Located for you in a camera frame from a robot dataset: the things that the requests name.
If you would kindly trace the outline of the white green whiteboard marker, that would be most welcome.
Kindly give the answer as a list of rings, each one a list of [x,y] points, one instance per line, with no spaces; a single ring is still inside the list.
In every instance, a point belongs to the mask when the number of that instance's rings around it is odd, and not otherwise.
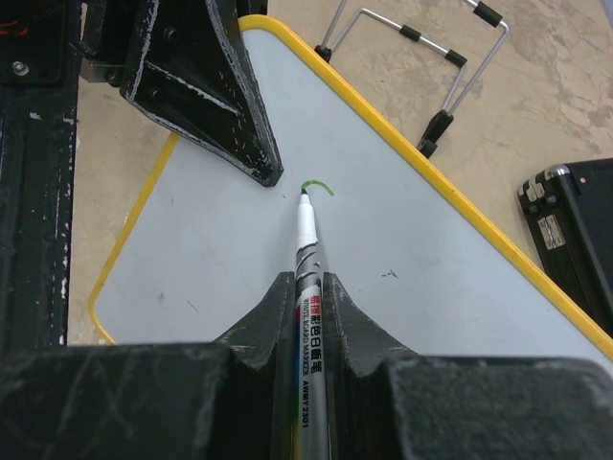
[[[297,441],[299,459],[329,458],[329,419],[322,270],[315,211],[303,189],[298,203],[296,252]]]

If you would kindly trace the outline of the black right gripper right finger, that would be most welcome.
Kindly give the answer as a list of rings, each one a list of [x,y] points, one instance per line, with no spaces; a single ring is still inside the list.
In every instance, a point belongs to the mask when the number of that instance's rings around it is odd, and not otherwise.
[[[612,379],[585,359],[422,356],[323,281],[335,459],[608,459]]]

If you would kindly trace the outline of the black hard case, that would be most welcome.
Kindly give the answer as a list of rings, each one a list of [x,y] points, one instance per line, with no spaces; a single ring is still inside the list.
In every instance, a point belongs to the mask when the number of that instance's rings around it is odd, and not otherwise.
[[[517,199],[545,273],[612,334],[612,160],[553,165]]]

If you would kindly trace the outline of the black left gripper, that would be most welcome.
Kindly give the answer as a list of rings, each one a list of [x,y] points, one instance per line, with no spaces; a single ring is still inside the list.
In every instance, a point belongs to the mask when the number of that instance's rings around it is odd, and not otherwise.
[[[238,26],[266,12],[264,1],[3,1],[1,84],[60,86],[75,64],[273,187],[284,166]]]

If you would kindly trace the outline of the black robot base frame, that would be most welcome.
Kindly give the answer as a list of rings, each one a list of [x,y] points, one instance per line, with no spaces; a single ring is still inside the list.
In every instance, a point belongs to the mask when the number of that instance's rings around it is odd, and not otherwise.
[[[67,342],[78,86],[1,91],[1,354]]]

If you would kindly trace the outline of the yellow framed whiteboard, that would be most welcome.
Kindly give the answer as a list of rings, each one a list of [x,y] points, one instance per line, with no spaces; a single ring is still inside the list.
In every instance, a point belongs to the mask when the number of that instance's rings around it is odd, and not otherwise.
[[[171,135],[88,300],[107,341],[230,329],[294,269],[307,183],[323,268],[399,344],[611,367],[611,338],[301,38],[238,24],[283,174],[265,188]]]

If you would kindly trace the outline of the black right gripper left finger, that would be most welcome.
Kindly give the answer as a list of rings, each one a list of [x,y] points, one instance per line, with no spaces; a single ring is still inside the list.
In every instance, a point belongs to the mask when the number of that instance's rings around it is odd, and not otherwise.
[[[5,459],[288,459],[295,282],[208,343],[56,347],[1,365]]]

